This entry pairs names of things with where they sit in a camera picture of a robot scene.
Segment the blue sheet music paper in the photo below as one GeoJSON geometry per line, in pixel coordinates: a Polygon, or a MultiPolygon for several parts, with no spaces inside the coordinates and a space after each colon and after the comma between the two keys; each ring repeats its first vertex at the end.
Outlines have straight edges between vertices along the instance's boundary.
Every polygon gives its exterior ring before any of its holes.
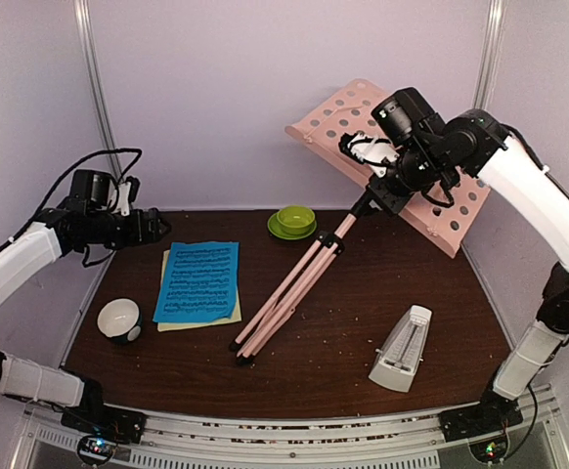
{"type": "Polygon", "coordinates": [[[174,242],[153,321],[211,322],[237,303],[240,245],[235,241],[174,242]]]}

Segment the pink music stand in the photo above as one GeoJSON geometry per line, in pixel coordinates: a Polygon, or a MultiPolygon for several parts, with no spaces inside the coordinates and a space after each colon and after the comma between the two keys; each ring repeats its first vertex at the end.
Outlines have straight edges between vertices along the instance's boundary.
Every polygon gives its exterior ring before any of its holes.
{"type": "Polygon", "coordinates": [[[384,186],[388,163],[398,150],[372,118],[372,108],[387,94],[366,79],[355,79],[310,111],[286,132],[359,185],[363,192],[331,232],[316,235],[306,253],[230,344],[239,365],[254,361],[293,316],[332,262],[344,250],[354,224],[374,210],[397,215],[455,257],[489,193],[479,181],[460,176],[453,189],[440,184],[398,197],[384,186]]]}

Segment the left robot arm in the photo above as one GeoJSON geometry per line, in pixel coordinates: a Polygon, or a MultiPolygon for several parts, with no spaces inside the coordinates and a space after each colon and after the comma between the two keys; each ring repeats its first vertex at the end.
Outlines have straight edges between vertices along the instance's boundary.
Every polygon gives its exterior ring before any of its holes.
{"type": "MultiPolygon", "coordinates": [[[[157,243],[171,224],[155,209],[133,209],[127,215],[48,209],[22,235],[0,250],[0,307],[24,283],[70,252],[86,253],[92,245],[114,252],[157,243]]],[[[86,396],[90,385],[74,374],[0,351],[0,395],[74,407],[75,419],[92,434],[112,423],[106,405],[86,396]]]]}

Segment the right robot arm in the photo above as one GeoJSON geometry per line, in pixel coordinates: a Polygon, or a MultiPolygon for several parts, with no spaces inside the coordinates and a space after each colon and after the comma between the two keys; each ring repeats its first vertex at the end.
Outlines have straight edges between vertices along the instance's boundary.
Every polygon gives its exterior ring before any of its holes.
{"type": "Polygon", "coordinates": [[[477,428],[493,431],[509,417],[510,402],[569,338],[569,194],[515,130],[482,109],[444,122],[436,112],[408,110],[387,100],[372,110],[372,118],[398,149],[382,179],[390,192],[410,195],[435,183],[447,192],[462,171],[500,194],[558,258],[534,322],[473,410],[477,428]]]}

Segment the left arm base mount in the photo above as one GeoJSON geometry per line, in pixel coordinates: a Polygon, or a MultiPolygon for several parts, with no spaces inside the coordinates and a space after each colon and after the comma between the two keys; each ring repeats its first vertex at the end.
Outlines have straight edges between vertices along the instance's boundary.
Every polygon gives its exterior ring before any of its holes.
{"type": "Polygon", "coordinates": [[[142,412],[108,405],[99,415],[76,407],[62,407],[60,414],[64,427],[82,433],[76,455],[94,468],[109,463],[121,446],[141,442],[147,423],[142,412]]]}

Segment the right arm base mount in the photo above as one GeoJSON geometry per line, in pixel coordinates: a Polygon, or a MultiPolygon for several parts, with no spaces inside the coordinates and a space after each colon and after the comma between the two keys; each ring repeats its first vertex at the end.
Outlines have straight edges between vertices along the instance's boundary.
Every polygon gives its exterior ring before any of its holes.
{"type": "Polygon", "coordinates": [[[442,411],[439,424],[446,443],[467,441],[471,456],[483,464],[501,463],[510,451],[510,427],[523,422],[517,405],[469,405],[442,411]]]}

